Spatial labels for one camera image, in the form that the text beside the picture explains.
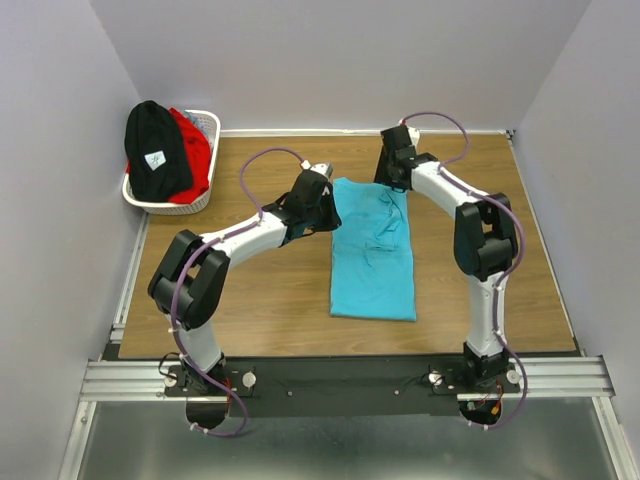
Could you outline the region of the cyan t shirt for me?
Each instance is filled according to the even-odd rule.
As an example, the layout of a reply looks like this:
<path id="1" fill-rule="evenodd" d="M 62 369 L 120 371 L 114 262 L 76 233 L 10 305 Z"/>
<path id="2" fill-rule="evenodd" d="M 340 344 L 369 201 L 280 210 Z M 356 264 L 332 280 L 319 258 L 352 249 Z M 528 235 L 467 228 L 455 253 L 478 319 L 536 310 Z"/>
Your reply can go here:
<path id="1" fill-rule="evenodd" d="M 416 321 L 407 193 L 338 178 L 334 199 L 342 225 L 332 233 L 330 314 Z"/>

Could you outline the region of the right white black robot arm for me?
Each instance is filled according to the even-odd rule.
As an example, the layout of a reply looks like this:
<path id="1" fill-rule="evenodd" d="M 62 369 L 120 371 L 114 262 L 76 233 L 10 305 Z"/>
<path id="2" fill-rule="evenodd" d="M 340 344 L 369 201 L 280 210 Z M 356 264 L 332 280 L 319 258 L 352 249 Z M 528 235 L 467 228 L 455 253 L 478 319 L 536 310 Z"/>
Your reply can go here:
<path id="1" fill-rule="evenodd" d="M 522 232 L 508 197 L 478 190 L 453 175 L 429 153 L 419 154 L 419 132 L 400 124 L 381 132 L 374 181 L 417 192 L 454 221 L 453 254 L 469 280 L 470 330 L 456 375 L 468 387 L 484 386 L 505 374 L 509 352 L 504 333 L 505 291 L 521 260 Z"/>

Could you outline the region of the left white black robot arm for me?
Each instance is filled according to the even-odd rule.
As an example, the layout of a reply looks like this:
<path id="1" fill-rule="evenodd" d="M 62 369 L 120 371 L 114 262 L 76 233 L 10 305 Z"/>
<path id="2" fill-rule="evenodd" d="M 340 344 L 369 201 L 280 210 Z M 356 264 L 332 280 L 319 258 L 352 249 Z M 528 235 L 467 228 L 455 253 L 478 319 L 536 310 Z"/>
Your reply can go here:
<path id="1" fill-rule="evenodd" d="M 174 237 L 148 295 L 167 315 L 183 362 L 197 375 L 211 375 L 223 359 L 212 317 L 229 271 L 265 251 L 339 228 L 331 175 L 331 164 L 315 164 L 298 175 L 289 192 L 250 219 L 217 232 L 183 230 Z"/>

